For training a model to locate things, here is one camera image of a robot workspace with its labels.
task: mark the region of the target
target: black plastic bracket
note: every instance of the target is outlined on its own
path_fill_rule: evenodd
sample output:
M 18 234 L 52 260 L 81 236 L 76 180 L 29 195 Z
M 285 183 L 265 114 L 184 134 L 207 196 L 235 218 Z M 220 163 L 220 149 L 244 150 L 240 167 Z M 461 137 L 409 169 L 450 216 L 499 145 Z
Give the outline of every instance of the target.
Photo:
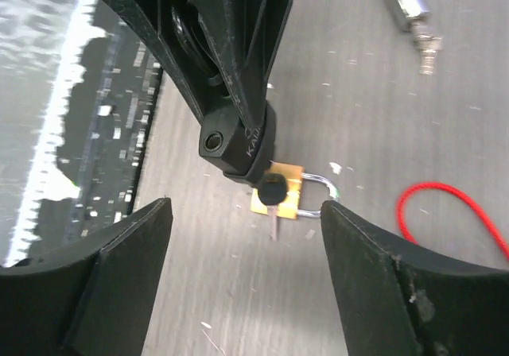
M 225 176 L 255 184 L 260 159 L 274 152 L 272 143 L 257 154 L 271 135 L 265 127 L 267 82 L 293 0 L 103 1 L 145 42 L 198 122 L 220 124 L 225 136 L 216 134 L 208 144 L 228 145 L 221 156 L 204 157 Z M 247 145 L 246 152 L 245 141 L 256 148 Z
M 509 354 L 508 271 L 434 253 L 333 201 L 321 227 L 349 354 Z
M 205 117 L 200 132 L 200 156 L 235 182 L 255 186 L 274 156 L 276 114 L 266 104 L 264 126 L 247 129 L 232 106 Z
M 158 199 L 81 241 L 0 268 L 2 356 L 139 356 L 173 213 Z

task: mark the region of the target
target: white debris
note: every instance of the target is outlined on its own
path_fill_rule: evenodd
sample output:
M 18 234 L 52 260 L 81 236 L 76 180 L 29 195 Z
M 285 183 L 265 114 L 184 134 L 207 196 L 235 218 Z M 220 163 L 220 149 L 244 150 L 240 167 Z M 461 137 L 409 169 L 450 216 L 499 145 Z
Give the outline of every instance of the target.
M 44 186 L 43 198 L 62 201 L 63 199 L 77 199 L 80 196 L 81 189 L 74 185 L 58 167 L 48 167 L 47 171 L 48 173 L 44 176 L 45 181 L 42 183 Z
M 113 130 L 113 138 L 118 140 L 122 136 L 122 129 L 120 127 L 115 127 Z
M 315 235 L 316 231 L 311 229 L 310 231 L 308 231 L 308 233 L 304 236 L 305 239 L 311 239 L 313 237 L 313 235 Z
M 97 115 L 99 116 L 108 116 L 113 111 L 113 106 L 105 104 L 99 108 L 99 112 Z
M 341 167 L 341 165 L 339 165 L 339 164 L 337 164 L 337 163 L 334 163 L 334 162 L 330 162 L 330 163 L 328 163 L 328 164 L 331 166 L 332 171 L 333 171 L 335 174 L 339 175 L 339 174 L 341 173 L 341 169 L 343 169 L 343 167 Z

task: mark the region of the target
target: padlock shackle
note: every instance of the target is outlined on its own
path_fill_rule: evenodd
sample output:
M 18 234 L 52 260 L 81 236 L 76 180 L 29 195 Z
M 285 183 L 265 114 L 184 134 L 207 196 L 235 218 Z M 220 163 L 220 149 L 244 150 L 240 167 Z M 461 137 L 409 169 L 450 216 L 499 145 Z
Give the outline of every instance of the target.
M 329 180 L 328 178 L 320 176 L 320 175 L 313 175 L 312 173 L 303 172 L 302 179 L 325 185 L 328 188 L 329 197 L 333 201 L 336 201 L 337 203 L 340 202 L 340 191 L 338 190 L 336 185 L 334 185 L 334 183 L 331 180 Z M 306 209 L 297 209 L 297 215 L 299 217 L 308 217 L 310 219 L 318 219 L 318 218 L 320 218 L 320 210 L 308 211 Z

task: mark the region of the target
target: key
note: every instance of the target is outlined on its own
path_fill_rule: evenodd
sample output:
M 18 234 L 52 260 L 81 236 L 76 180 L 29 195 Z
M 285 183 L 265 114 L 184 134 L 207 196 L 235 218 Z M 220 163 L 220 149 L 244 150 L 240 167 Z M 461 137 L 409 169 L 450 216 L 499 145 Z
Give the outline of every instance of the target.
M 279 173 L 266 173 L 258 184 L 258 198 L 272 219 L 272 239 L 278 240 L 278 205 L 286 199 L 288 183 Z
M 442 37 L 422 22 L 412 24 L 412 33 L 417 49 L 421 54 L 421 74 L 432 75 L 435 59 L 438 52 L 442 50 Z

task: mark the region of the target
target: screw hole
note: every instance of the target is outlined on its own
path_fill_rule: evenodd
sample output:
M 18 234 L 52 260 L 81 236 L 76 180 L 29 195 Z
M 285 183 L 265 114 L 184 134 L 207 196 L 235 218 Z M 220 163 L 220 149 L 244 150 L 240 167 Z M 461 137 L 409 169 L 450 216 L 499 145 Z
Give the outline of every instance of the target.
M 223 145 L 223 135 L 219 132 L 212 132 L 205 139 L 205 149 L 209 152 L 215 152 Z

